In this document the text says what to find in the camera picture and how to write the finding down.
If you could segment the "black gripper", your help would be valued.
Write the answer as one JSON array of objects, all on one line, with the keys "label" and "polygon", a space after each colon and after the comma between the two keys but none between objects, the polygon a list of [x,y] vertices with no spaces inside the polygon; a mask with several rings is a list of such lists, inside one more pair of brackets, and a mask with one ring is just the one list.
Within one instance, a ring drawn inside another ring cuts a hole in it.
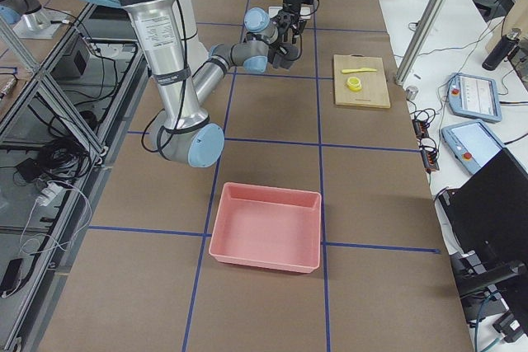
[{"label": "black gripper", "polygon": [[284,8],[294,11],[294,16],[299,17],[300,8],[302,6],[308,6],[312,8],[312,15],[316,12],[316,0],[282,0]]},{"label": "black gripper", "polygon": [[270,44],[270,59],[292,59],[294,57],[294,46],[278,38]]}]

